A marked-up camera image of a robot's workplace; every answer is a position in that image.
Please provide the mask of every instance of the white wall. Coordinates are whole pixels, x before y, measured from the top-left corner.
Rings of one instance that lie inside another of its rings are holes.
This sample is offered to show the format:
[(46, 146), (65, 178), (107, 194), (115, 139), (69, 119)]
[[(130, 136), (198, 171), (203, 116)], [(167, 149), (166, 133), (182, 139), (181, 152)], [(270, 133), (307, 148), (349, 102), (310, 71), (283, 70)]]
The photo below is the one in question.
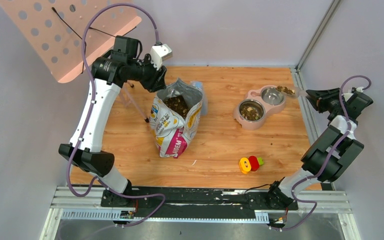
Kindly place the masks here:
[(0, 8), (0, 240), (38, 239), (88, 82), (59, 84)]
[[(336, 181), (348, 194), (364, 240), (384, 239), (384, 1), (344, 0), (303, 68), (309, 89), (340, 87), (351, 75), (362, 74), (373, 85), (373, 100), (358, 118), (357, 139), (363, 152)], [(366, 84), (356, 80), (352, 85)], [(326, 128), (326, 115), (318, 115)]]
[[(169, 65), (296, 65), (331, 0), (133, 0), (154, 17)], [(155, 43), (151, 22), (128, 36)]]

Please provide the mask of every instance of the wooden tabletop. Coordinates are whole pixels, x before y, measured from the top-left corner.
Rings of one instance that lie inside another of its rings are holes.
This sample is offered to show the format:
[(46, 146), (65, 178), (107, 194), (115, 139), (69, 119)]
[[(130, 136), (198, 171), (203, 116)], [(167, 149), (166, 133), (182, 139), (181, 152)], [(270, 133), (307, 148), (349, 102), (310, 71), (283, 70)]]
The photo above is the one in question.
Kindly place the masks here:
[[(118, 170), (134, 186), (247, 189), (271, 184), (301, 167), (300, 159), (310, 144), (297, 99), (287, 98), (285, 109), (254, 131), (242, 129), (232, 116), (251, 89), (292, 87), (288, 68), (168, 67), (166, 83), (177, 77), (186, 83), (203, 82), (208, 97), (208, 115), (201, 117), (195, 138), (178, 159), (159, 157), (151, 128), (133, 105), (124, 107), (116, 101), (112, 107), (102, 150), (115, 155)], [(128, 90), (148, 114), (155, 93), (148, 93), (138, 82), (134, 84)], [(251, 155), (262, 157), (264, 165), (243, 174), (238, 162)], [(72, 170), (72, 183), (88, 184), (91, 178), (76, 167)], [(314, 185), (310, 189), (321, 188)]]

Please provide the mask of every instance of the red toy block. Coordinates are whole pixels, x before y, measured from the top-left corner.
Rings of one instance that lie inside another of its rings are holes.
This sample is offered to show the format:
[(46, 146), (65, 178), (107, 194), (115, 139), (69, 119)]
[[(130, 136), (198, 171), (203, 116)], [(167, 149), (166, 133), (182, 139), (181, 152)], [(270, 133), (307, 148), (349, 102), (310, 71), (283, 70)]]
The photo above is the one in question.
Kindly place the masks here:
[(251, 171), (255, 172), (260, 168), (260, 164), (256, 156), (248, 157), (248, 161), (251, 164)]

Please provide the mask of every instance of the pink stand leg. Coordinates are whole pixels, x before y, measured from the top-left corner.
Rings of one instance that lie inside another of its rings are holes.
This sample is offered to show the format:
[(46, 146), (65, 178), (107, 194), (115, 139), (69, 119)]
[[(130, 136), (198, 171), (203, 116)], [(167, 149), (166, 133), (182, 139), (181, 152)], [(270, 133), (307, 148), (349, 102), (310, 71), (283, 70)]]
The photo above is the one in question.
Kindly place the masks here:
[[(127, 84), (133, 88), (133, 84), (131, 84), (130, 82), (127, 82)], [(129, 91), (126, 90), (125, 87), (123, 87), (121, 90), (120, 90), (120, 93), (118, 94), (120, 96), (120, 101), (121, 103), (123, 103), (123, 105), (125, 107), (127, 107), (129, 104), (133, 104), (134, 107), (137, 109), (137, 111), (140, 113), (140, 115), (142, 115), (142, 118), (145, 120), (145, 122), (149, 123), (150, 120), (148, 119), (148, 117), (145, 115), (144, 111), (142, 111), (142, 109), (139, 107), (139, 105), (135, 102), (135, 100), (133, 99), (132, 95), (129, 93)]]

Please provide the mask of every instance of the gray floor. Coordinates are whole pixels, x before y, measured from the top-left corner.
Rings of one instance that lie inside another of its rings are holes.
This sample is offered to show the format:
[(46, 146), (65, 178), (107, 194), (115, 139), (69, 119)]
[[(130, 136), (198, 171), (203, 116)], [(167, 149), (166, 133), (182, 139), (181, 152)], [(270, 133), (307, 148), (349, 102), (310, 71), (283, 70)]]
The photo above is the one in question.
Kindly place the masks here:
[[(288, 215), (287, 227), (297, 223), (298, 214)], [(110, 228), (92, 235), (95, 231), (113, 225), (102, 220), (62, 220), (62, 240), (343, 240), (339, 219), (336, 214), (313, 214), (298, 228), (276, 232), (265, 224), (235, 223), (186, 223), (186, 222), (144, 222), (122, 229)]]

